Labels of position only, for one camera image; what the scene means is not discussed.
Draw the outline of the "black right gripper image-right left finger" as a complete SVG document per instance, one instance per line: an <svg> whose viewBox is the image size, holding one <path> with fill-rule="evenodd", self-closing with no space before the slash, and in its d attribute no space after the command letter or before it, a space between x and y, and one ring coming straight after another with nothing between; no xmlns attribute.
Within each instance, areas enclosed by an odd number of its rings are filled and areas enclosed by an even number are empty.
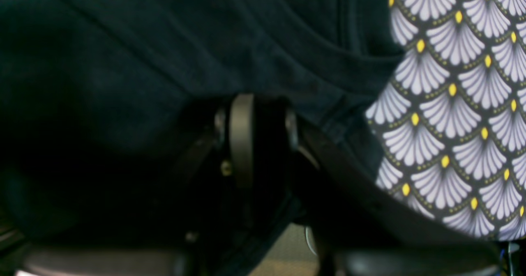
<svg viewBox="0 0 526 276"><path fill-rule="evenodd" d="M156 253L158 276L199 276L206 271L204 255L214 240L255 221L255 107L256 98L241 93L189 103L177 128L190 144L180 153L172 173L163 181L167 202L178 205L174 215L181 234L177 248Z"/></svg>

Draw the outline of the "black right gripper image-right right finger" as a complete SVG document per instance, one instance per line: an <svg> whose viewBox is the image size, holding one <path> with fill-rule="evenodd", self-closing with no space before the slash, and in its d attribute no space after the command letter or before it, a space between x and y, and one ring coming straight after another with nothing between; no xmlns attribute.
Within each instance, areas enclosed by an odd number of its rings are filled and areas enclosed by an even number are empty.
<svg viewBox="0 0 526 276"><path fill-rule="evenodd" d="M291 107L295 191L307 210L320 276L494 276L498 248L435 223L377 188Z"/></svg>

